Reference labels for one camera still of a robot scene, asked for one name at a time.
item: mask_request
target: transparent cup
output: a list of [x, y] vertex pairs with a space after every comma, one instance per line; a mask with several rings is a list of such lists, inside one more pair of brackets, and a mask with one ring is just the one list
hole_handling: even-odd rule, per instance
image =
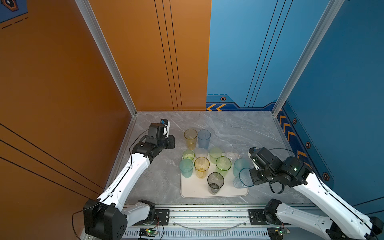
[[198, 158], [198, 157], [205, 157], [205, 158], [207, 158], [207, 156], [208, 156], [208, 150], [207, 149], [205, 149], [205, 148], [196, 148], [195, 150], [194, 150], [194, 152], [195, 152], [195, 157], [196, 158]]
[[235, 161], [233, 164], [233, 175], [236, 177], [239, 175], [240, 170], [242, 170], [245, 167], [252, 167], [252, 163], [249, 160], [239, 158]]
[[183, 152], [183, 159], [190, 159], [193, 161], [195, 153], [192, 150], [186, 150]]
[[185, 142], [187, 147], [191, 150], [196, 148], [197, 132], [195, 129], [188, 129], [184, 132]]
[[211, 194], [216, 194], [220, 190], [220, 188], [224, 185], [224, 177], [218, 172], [213, 172], [210, 175], [208, 175], [207, 181], [208, 181], [208, 191]]
[[209, 168], [209, 161], [205, 157], [199, 157], [195, 160], [196, 176], [198, 178], [205, 178]]
[[188, 158], [181, 160], [181, 162], [179, 164], [179, 168], [180, 168], [181, 174], [184, 177], [188, 178], [188, 177], [192, 176], [192, 173], [193, 173], [193, 162], [192, 162], [192, 160], [190, 160]]
[[246, 188], [254, 186], [251, 178], [250, 168], [243, 168], [240, 170], [239, 175], [233, 180], [233, 186], [235, 188]]
[[218, 147], [213, 147], [209, 151], [209, 158], [213, 164], [216, 164], [216, 159], [221, 156], [223, 156], [223, 151]]
[[231, 166], [232, 162], [227, 157], [219, 157], [216, 160], [216, 172], [220, 173], [223, 177], [229, 172]]
[[240, 158], [240, 154], [238, 151], [236, 151], [234, 148], [230, 147], [225, 150], [224, 155], [229, 158], [231, 161], [234, 161], [236, 159]]
[[208, 149], [208, 147], [209, 147], [209, 139], [211, 138], [210, 131], [208, 131], [206, 129], [200, 130], [197, 133], [197, 138], [199, 139], [199, 147]]

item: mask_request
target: gray marble tabletop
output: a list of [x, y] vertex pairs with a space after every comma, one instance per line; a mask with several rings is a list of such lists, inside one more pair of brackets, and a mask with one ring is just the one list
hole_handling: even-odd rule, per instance
[[[193, 128], [197, 131], [207, 129], [211, 132], [210, 146], [236, 149], [242, 158], [248, 158], [250, 147], [266, 147], [268, 149], [286, 148], [281, 136], [281, 129], [275, 124], [271, 112], [268, 111], [174, 111], [174, 112], [138, 112], [137, 120], [128, 146], [133, 140], [148, 129], [153, 122], [166, 118], [171, 122], [170, 134], [175, 136], [175, 149], [163, 150], [144, 171], [130, 192], [126, 204], [134, 204], [140, 199], [156, 204], [175, 203], [249, 203], [265, 204], [271, 198], [285, 203], [310, 203], [311, 201], [286, 186], [282, 194], [271, 192], [268, 183], [250, 187], [244, 197], [213, 197], [185, 199], [180, 194], [179, 162], [182, 153], [187, 149], [184, 131]], [[274, 154], [284, 160], [289, 156], [286, 150], [273, 150]], [[120, 170], [129, 159], [127, 149]], [[272, 184], [277, 192], [279, 183]]]

